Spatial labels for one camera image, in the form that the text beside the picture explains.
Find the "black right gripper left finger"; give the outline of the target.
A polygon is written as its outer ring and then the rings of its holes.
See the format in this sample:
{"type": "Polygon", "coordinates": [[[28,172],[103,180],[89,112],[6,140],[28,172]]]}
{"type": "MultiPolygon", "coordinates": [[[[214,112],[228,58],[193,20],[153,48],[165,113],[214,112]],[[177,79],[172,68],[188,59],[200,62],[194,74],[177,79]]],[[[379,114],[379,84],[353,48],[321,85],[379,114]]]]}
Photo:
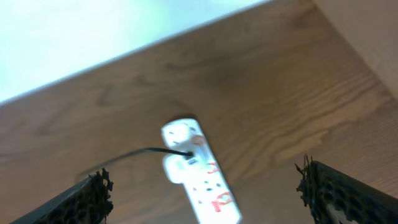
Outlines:
{"type": "Polygon", "coordinates": [[[114,207],[112,190],[109,172],[102,169],[11,224],[105,223],[114,207]]]}

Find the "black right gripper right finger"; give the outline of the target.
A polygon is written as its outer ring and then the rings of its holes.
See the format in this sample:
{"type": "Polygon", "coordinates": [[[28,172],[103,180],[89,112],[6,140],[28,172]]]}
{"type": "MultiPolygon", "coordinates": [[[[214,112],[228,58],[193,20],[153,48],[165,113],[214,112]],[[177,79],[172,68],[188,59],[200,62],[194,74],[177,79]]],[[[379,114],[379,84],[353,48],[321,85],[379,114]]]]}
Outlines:
{"type": "Polygon", "coordinates": [[[397,199],[304,156],[296,191],[315,223],[397,223],[397,199]]]}

